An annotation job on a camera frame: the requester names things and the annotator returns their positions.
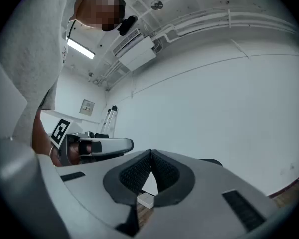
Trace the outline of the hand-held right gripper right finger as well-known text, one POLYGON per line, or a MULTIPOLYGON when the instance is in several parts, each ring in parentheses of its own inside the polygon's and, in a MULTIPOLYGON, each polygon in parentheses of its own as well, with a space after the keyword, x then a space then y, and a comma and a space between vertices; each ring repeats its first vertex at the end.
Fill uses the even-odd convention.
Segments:
POLYGON ((153 150, 158 194, 142 239, 247 238, 277 212, 273 200, 221 165, 153 150))

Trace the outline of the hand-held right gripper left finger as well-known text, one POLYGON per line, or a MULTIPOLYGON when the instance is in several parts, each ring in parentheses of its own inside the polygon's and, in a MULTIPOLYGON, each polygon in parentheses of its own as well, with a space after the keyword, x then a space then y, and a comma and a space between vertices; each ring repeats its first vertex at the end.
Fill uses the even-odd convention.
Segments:
POLYGON ((150 239, 151 223, 139 228, 137 193, 150 168, 150 151, 96 163, 56 168, 39 155, 48 213, 43 218, 47 239, 150 239))

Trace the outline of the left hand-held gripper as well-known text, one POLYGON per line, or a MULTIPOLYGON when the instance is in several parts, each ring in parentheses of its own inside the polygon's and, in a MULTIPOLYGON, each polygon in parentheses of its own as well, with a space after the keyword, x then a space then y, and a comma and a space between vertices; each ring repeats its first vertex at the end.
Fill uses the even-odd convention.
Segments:
POLYGON ((63 166, 71 165, 69 160, 70 144, 80 142, 80 138, 93 139, 91 155, 96 158, 115 158, 130 152, 134 142, 127 138, 96 138, 91 131, 83 129, 72 120, 60 119, 50 135, 50 140, 57 149, 57 156, 63 166))

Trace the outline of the person's left hand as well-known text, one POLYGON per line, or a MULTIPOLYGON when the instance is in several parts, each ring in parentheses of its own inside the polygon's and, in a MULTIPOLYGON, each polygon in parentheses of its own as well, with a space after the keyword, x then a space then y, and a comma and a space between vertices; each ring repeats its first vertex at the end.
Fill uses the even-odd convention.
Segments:
POLYGON ((91 154, 90 143, 72 143, 69 145, 68 159, 72 165, 77 165, 80 161, 80 155, 91 154))

